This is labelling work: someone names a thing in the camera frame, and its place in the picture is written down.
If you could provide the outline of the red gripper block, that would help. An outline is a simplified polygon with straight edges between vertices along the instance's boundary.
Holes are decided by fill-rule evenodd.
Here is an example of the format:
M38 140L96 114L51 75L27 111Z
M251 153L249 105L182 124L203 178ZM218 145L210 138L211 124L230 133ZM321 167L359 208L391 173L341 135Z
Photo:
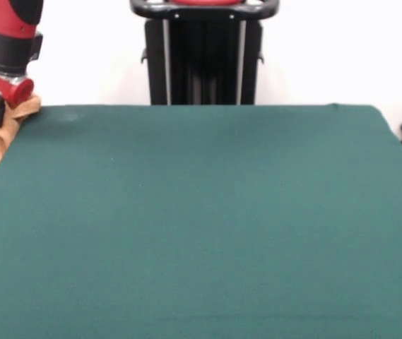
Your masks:
M19 105L30 98L34 90L34 82L29 78L8 78L0 76L0 96L13 106ZM0 128L4 123L6 103L0 99Z

